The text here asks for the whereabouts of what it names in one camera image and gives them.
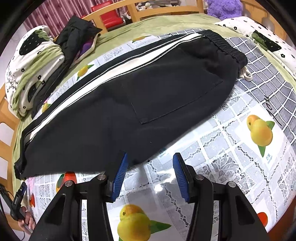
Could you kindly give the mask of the person's left hand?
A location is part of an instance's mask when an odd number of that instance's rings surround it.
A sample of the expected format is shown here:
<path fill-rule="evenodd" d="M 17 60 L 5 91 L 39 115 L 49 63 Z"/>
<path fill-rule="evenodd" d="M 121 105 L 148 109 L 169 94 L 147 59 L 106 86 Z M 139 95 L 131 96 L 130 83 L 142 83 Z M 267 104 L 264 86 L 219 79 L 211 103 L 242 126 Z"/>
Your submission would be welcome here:
<path fill-rule="evenodd" d="M 19 227 L 28 235 L 30 235 L 36 227 L 36 222 L 32 214 L 27 211 L 26 207 L 21 207 L 22 212 L 25 214 L 25 219 L 18 220 Z"/>

